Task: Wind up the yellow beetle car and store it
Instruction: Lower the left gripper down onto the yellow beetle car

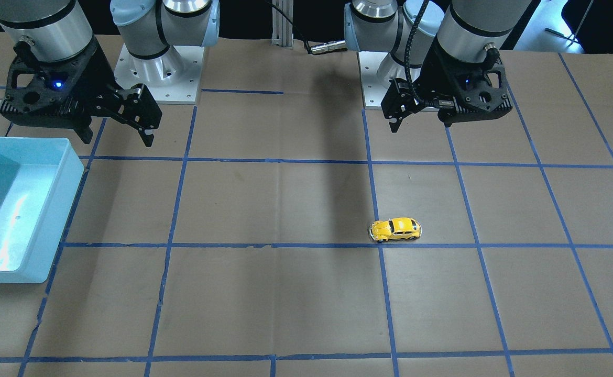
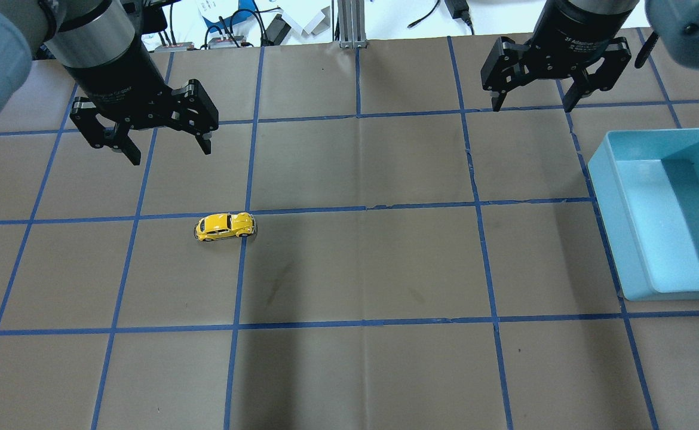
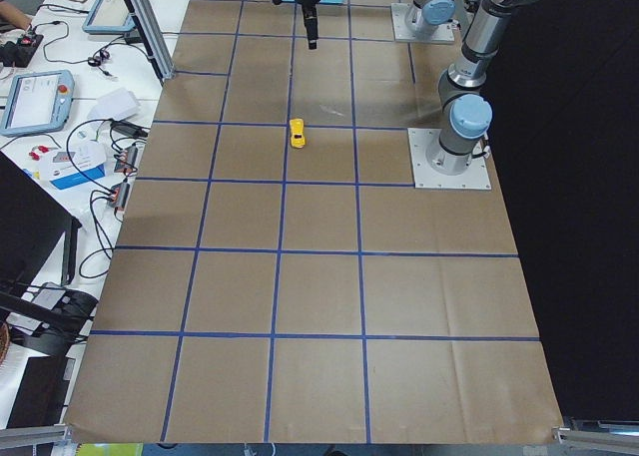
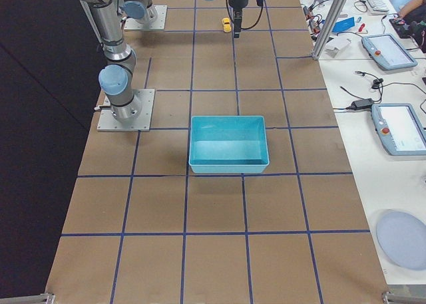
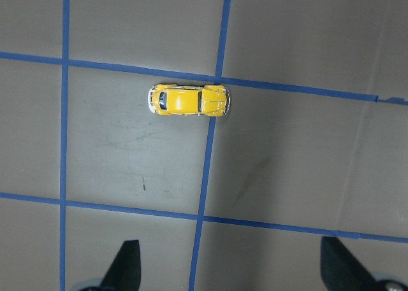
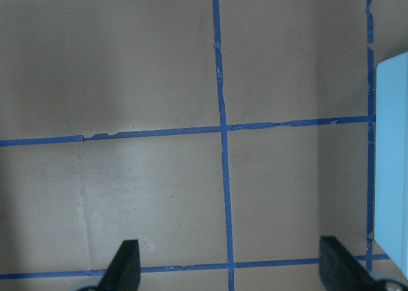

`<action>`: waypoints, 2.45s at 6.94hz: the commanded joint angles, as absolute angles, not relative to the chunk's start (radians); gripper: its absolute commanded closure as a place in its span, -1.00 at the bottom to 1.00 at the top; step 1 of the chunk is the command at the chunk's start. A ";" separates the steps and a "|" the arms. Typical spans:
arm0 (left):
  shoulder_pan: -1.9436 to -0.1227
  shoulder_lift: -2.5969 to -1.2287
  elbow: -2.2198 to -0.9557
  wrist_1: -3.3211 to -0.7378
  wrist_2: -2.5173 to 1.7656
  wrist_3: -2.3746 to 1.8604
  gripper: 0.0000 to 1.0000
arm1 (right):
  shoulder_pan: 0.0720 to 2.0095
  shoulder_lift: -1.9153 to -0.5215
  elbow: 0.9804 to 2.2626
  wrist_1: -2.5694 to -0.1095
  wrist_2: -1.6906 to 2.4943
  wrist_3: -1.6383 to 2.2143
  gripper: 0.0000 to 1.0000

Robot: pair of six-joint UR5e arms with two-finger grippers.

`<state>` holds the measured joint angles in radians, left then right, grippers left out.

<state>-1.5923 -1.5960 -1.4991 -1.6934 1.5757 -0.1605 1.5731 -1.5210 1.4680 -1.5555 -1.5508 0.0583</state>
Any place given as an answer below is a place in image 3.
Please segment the person forearm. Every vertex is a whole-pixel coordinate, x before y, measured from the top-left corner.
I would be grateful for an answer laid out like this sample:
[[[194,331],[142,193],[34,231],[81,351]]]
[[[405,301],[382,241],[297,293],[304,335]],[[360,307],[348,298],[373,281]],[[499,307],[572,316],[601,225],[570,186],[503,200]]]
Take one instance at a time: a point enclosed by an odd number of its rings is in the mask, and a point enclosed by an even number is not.
[[[17,29],[28,30],[31,25],[31,18],[6,0],[0,2],[0,15],[2,21]]]

